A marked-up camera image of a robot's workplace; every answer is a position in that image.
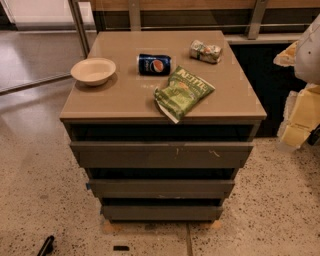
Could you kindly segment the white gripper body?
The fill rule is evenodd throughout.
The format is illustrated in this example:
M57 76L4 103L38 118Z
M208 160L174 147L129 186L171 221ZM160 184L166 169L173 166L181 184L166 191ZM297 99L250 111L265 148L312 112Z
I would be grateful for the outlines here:
M297 78L320 84L320 14L298 40L294 71Z

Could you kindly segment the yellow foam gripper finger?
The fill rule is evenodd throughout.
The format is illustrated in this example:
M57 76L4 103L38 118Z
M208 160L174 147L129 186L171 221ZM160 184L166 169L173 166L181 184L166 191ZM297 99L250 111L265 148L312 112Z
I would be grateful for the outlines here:
M284 148L299 149L320 124L320 86L307 84L300 92L291 91L286 99L279 127Z
M297 41L290 44L285 50L276 55L276 57L273 60L273 63L282 67L294 66L297 45Z

